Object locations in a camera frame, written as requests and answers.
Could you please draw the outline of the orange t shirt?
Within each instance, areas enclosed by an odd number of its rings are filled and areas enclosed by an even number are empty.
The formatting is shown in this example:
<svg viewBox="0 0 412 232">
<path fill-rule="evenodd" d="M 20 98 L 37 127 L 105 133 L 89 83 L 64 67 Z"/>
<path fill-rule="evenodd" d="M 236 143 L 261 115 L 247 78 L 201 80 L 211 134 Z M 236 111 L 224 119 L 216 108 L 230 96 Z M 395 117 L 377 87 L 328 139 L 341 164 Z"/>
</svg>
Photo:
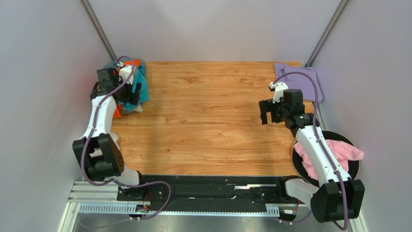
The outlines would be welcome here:
<svg viewBox="0 0 412 232">
<path fill-rule="evenodd" d="M 135 66 L 134 59 L 131 60 L 131 62 L 132 62 L 132 65 L 133 65 L 133 69 L 135 69 L 135 71 L 137 71 L 138 66 Z M 120 103 L 121 102 L 118 102 L 118 104 L 117 104 L 117 109 L 116 109 L 116 111 L 114 113 L 114 116 L 113 116 L 114 118 L 120 118 L 122 116 L 122 114 L 121 114 L 122 105 Z"/>
</svg>

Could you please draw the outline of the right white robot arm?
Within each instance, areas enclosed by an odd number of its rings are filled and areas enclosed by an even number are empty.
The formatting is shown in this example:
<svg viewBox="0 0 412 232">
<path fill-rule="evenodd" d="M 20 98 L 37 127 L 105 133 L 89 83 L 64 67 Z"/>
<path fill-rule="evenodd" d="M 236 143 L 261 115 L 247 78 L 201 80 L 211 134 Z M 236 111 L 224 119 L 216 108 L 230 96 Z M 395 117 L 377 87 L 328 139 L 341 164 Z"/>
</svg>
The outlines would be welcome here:
<svg viewBox="0 0 412 232">
<path fill-rule="evenodd" d="M 282 194 L 308 204 L 320 223 L 358 218 L 364 184 L 352 178 L 336 160 L 314 114 L 305 113 L 301 90 L 287 89 L 282 94 L 278 100 L 259 101 L 262 124 L 268 123 L 268 113 L 273 123 L 284 122 L 306 151 L 318 176 L 318 186 L 301 177 L 287 176 L 279 182 Z"/>
</svg>

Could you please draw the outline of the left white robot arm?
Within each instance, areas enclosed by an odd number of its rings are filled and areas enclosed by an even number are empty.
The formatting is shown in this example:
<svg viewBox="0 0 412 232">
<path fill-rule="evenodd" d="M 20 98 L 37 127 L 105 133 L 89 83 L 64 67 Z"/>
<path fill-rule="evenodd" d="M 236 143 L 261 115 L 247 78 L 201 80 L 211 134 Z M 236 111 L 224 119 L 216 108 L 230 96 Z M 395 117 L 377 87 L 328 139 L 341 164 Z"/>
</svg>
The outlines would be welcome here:
<svg viewBox="0 0 412 232">
<path fill-rule="evenodd" d="M 133 92 L 131 81 L 135 71 L 133 65 L 97 70 L 98 81 L 90 94 L 92 110 L 87 129 L 72 144 L 83 177 L 93 186 L 115 183 L 130 189 L 142 183 L 142 175 L 126 166 L 118 137 L 111 132 L 118 103 L 139 98 L 138 93 Z"/>
</svg>

